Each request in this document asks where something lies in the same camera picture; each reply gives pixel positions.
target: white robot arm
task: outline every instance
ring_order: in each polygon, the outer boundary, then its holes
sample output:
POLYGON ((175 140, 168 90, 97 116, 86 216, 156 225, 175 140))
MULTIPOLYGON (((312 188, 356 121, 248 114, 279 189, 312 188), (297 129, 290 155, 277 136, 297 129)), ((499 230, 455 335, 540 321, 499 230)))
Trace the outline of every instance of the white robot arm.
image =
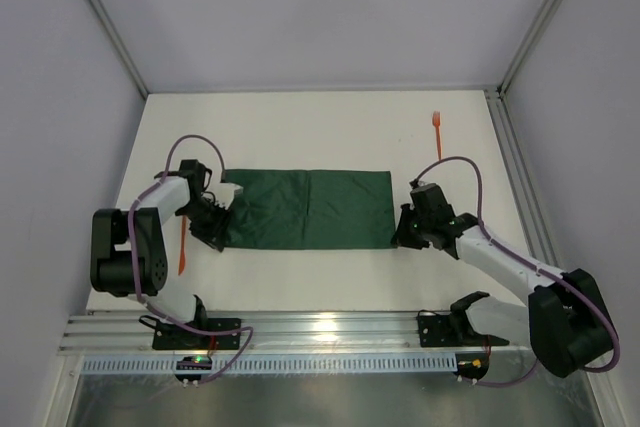
POLYGON ((443 250, 482 270, 524 304, 500 302, 484 292, 472 294, 452 304, 456 328, 463 324, 478 335, 491 334, 530 346, 547 370, 558 377, 566 377, 613 348, 612 336, 592 310, 549 278, 570 284, 611 322, 591 275, 581 269, 566 273, 525 254, 507 255, 506 243, 486 227, 483 232, 476 217, 454 214, 438 185, 412 187, 413 205, 402 206, 392 242, 414 249, 443 250), (536 270, 526 267, 525 262, 536 270), (551 275, 539 275, 538 269, 551 275))
MULTIPOLYGON (((168 275, 168 262, 162 225, 174 215, 186 215, 191 233, 212 248, 222 251, 230 207, 242 188, 231 183, 205 187, 211 171, 197 160, 184 160, 180 169, 137 207, 135 228, 140 266, 142 297, 156 311, 180 322, 197 321, 206 315, 200 299, 187 292, 168 275), (212 194, 205 196, 205 191, 212 194)), ((101 209, 93 217, 91 239, 91 284, 99 292, 136 301, 131 251, 128 241, 127 212, 101 209)))

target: plastic fork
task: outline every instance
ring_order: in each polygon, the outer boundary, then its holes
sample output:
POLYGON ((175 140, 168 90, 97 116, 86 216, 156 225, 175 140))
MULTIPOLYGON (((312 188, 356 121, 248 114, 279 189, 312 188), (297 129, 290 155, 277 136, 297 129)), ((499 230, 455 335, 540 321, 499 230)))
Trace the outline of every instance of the plastic fork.
POLYGON ((440 111, 436 110, 431 117, 431 122, 436 128, 436 145, 438 147, 438 160, 442 160, 442 142, 440 141, 440 111))

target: dark green towel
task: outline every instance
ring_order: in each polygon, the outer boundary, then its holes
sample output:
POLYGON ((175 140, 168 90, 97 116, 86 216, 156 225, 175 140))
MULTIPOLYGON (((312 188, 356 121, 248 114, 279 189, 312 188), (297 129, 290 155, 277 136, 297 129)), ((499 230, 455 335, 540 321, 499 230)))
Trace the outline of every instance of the dark green towel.
POLYGON ((390 249, 391 174, 346 170, 227 170, 244 191, 232 206, 227 247, 390 249))

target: purple cable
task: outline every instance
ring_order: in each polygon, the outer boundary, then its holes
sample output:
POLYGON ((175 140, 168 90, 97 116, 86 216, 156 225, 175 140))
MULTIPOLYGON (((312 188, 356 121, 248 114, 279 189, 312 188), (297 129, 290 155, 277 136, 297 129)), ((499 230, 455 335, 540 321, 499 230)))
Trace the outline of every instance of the purple cable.
MULTIPOLYGON (((442 159, 442 160, 439 160, 438 162, 434 162, 429 167, 424 169, 422 172, 420 172, 420 174, 418 174, 415 181, 417 182, 418 180, 420 180, 427 172, 437 167, 438 165, 444 164, 445 162, 451 162, 453 160, 461 160, 463 162, 468 163, 469 165, 471 165, 471 167, 473 167, 473 170, 476 173, 476 179, 478 181, 477 217, 478 217, 478 227, 480 227, 480 231, 482 232, 482 235, 484 235, 489 242, 495 245, 496 248, 500 250, 502 253, 504 253, 505 255, 520 262, 525 267, 537 272, 538 274, 546 277, 547 279, 553 280, 558 285, 561 285, 562 287, 567 289, 569 292, 571 292, 573 295, 575 295, 593 313, 593 315, 596 316, 596 318, 600 321, 600 323, 602 323, 605 330, 611 337, 611 343, 613 344, 613 356, 611 357, 611 360, 602 367, 583 367, 582 370, 584 370, 585 372, 591 372, 591 373, 603 373, 603 372, 609 372, 611 369, 613 369, 620 361, 620 340, 618 339, 618 334, 613 328, 613 325, 611 324, 609 319, 607 319, 607 317, 600 311, 600 309, 593 302, 591 302, 591 300, 589 300, 584 294, 582 294, 582 292, 578 291, 575 287, 573 287, 571 284, 566 282, 563 278, 558 277, 557 275, 554 275, 551 272, 548 272, 544 269, 539 269, 536 266, 536 264, 522 257, 518 253, 514 252, 513 250, 509 249, 508 247, 506 247, 505 245, 501 244, 499 241, 491 237, 491 234, 485 227, 484 218, 482 216, 482 196, 483 196, 482 174, 480 174, 480 169, 478 168, 478 165, 473 160, 467 157, 462 157, 462 156, 447 157, 446 159, 442 159)), ((524 377, 520 379, 517 379, 512 382, 507 382, 505 384, 498 384, 495 382, 491 382, 491 384, 494 384, 494 385, 487 385, 487 387, 498 387, 500 385, 504 387, 510 387, 512 385, 518 384, 523 380, 526 380, 527 378, 530 377, 531 374, 533 374, 533 371, 535 370, 536 365, 537 365, 537 361, 536 361, 536 364, 534 364, 533 368, 524 377)), ((488 383, 489 382, 483 382, 483 383, 478 382, 478 385, 485 385, 488 383)))
POLYGON ((133 284, 136 292, 136 299, 143 306, 145 306, 147 310, 149 310, 149 312, 156 315, 157 317, 160 317, 161 319, 168 320, 172 324, 177 325, 178 327, 180 327, 183 330, 186 330, 187 332, 191 332, 196 335, 202 335, 207 337, 221 337, 221 336, 227 336, 227 335, 240 335, 242 334, 242 332, 248 332, 248 336, 244 344, 242 344, 242 347, 238 349, 238 352, 236 352, 236 354, 229 360, 229 362, 227 362, 225 366, 222 367, 215 374, 212 374, 206 377, 205 379, 202 379, 202 381, 200 381, 200 384, 205 384, 207 382, 211 382, 212 380, 215 380, 218 377, 220 377, 235 363, 236 360, 238 360, 238 357, 242 355, 242 353, 245 351, 245 349, 249 345, 249 342, 251 342, 251 338, 253 337, 253 327, 247 326, 247 327, 241 327, 239 329, 222 330, 218 332, 200 330, 200 329, 196 329, 195 327, 191 327, 190 325, 187 325, 184 322, 181 322, 178 319, 175 319, 165 314, 164 312, 159 311, 158 309, 149 305, 148 303, 146 303, 144 298, 142 297, 142 284, 140 282, 140 265, 138 263, 138 244, 136 241, 136 231, 134 227, 134 213, 136 209, 138 208, 140 203, 145 199, 145 197, 147 197, 149 194, 155 191, 158 187, 160 187, 160 185, 162 185, 162 183, 166 180, 167 175, 169 174, 169 167, 171 165, 171 159, 173 157, 173 154, 176 151, 176 148, 178 147, 178 145, 186 139, 199 139, 206 142, 211 147, 213 147, 213 149, 218 154, 218 158, 220 159, 220 166, 222 168, 222 172, 220 173, 220 179, 221 180, 224 179, 224 176, 225 176, 224 159, 222 158, 222 154, 220 153, 220 150, 218 149, 218 147, 209 139, 201 135, 196 135, 196 134, 183 135, 182 137, 180 137, 178 140, 175 141, 175 143, 169 150, 169 155, 167 156, 167 162, 164 167, 164 172, 162 172, 160 179, 158 179, 158 181, 155 184, 153 184, 151 187, 149 187, 144 192, 142 192, 142 194, 140 194, 138 198, 134 200, 133 203, 131 204, 131 207, 129 208, 129 213, 127 214, 127 228, 129 230, 129 241, 131 243, 131 265, 133 270, 133 284))

